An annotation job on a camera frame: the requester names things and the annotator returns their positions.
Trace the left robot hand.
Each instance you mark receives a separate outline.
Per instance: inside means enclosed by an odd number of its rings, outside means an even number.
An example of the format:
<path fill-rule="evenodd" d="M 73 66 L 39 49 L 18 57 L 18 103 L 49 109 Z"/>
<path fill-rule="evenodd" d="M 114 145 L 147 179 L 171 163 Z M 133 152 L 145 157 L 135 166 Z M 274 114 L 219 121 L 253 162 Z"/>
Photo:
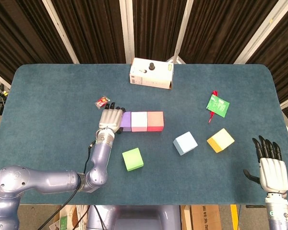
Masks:
<path fill-rule="evenodd" d="M 120 127 L 123 114 L 126 112 L 124 107 L 115 105 L 115 102 L 106 104 L 99 121 L 99 129 L 111 129 L 116 134 L 121 134 L 123 128 Z"/>

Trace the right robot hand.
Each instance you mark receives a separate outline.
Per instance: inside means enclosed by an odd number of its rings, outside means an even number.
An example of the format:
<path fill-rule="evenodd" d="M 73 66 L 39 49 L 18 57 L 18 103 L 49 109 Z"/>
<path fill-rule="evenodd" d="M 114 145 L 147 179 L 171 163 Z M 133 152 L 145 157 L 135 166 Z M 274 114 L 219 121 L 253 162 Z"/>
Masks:
<path fill-rule="evenodd" d="M 252 139 L 260 176 L 254 176 L 244 169 L 243 173 L 249 180 L 259 184 L 267 193 L 286 194 L 288 191 L 288 172 L 282 153 L 276 142 L 258 136 Z"/>

